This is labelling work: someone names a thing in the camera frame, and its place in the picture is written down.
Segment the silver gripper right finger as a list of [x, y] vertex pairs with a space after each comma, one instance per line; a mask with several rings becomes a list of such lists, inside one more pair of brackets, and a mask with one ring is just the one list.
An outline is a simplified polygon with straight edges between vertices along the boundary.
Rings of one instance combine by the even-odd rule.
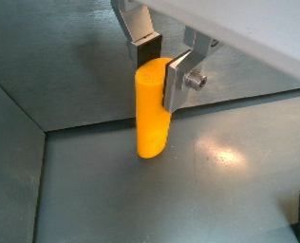
[[199, 66], [224, 46], [219, 40], [191, 27], [185, 29], [184, 42], [189, 50], [175, 58], [165, 68], [163, 106], [169, 113], [183, 107], [192, 89], [200, 91], [204, 88], [208, 76]]

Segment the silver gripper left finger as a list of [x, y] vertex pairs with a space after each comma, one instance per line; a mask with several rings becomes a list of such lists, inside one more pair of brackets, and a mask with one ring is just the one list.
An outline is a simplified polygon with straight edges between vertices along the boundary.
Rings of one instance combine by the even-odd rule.
[[163, 35], [155, 30], [149, 8], [137, 0], [112, 0], [113, 11], [128, 38], [136, 67], [161, 57]]

